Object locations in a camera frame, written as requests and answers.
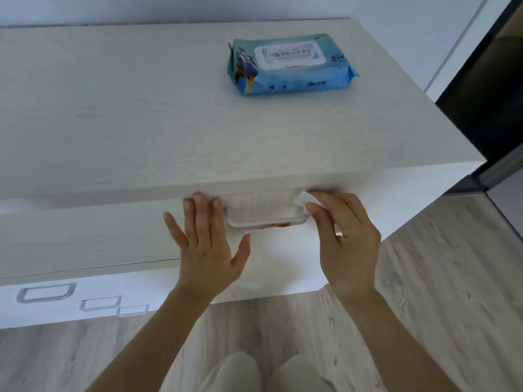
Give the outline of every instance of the blue wet wipes pack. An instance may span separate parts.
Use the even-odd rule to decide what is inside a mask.
[[[328,34],[235,39],[227,71],[242,95],[343,88],[358,76]]]

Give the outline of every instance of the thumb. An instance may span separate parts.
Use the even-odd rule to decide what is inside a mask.
[[[334,222],[329,211],[312,202],[305,204],[305,207],[316,222],[320,244],[335,243],[336,232],[334,231]]]
[[[238,272],[238,277],[242,274],[245,268],[245,263],[251,254],[251,234],[244,235],[239,242],[238,251],[232,258],[232,264]]]

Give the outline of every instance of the white tissue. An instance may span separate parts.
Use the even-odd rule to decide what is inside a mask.
[[[315,204],[321,206],[323,209],[325,209],[325,207],[322,205],[322,203],[320,201],[318,201],[315,196],[310,195],[307,191],[300,192],[300,195],[298,195],[296,198],[294,198],[292,200],[293,204],[303,207],[303,212],[305,214],[310,214],[307,211],[307,208],[305,207],[305,204],[309,203],[309,202],[315,203]],[[334,225],[334,231],[336,232],[337,236],[343,236],[342,228],[338,224]]]

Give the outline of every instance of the white pants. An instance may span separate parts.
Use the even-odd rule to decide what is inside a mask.
[[[245,352],[222,359],[207,376],[198,392],[262,392],[258,363]],[[336,392],[334,385],[318,374],[302,355],[284,363],[272,377],[270,392]]]

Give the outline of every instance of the gray wood floor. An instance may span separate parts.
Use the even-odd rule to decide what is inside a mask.
[[[523,390],[523,243],[485,196],[441,198],[389,237],[376,286],[463,391]],[[149,316],[0,331],[0,390],[81,391]],[[339,391],[384,391],[328,287],[211,306],[162,391],[194,391],[237,350],[266,381],[299,352]]]

